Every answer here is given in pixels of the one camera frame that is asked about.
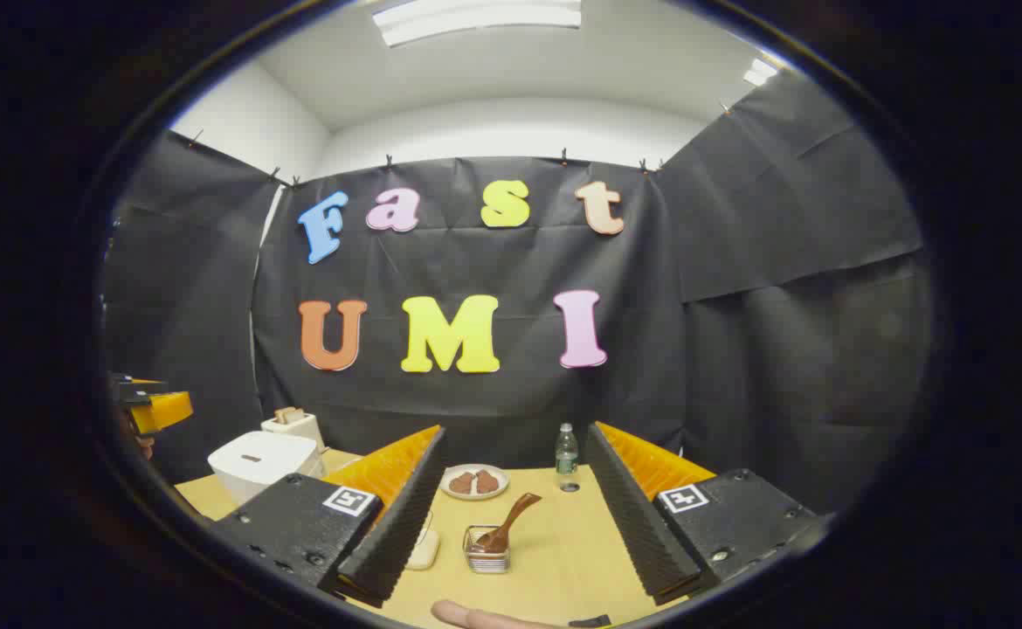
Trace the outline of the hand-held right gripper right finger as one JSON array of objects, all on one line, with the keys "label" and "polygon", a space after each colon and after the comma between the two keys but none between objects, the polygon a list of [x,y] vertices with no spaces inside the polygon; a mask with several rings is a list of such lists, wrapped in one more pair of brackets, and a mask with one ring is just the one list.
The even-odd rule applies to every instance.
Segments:
[{"label": "hand-held right gripper right finger", "polygon": [[584,452],[658,605],[757,570],[821,521],[762,475],[712,473],[618,426],[594,423]]}]

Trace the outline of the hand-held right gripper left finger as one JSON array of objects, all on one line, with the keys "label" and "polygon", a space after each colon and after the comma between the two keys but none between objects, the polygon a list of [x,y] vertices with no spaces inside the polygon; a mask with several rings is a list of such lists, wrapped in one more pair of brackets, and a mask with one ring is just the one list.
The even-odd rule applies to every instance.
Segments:
[{"label": "hand-held right gripper left finger", "polygon": [[282,474],[212,533],[282,580],[382,606],[422,535],[446,462],[445,430],[427,426],[323,479]]}]

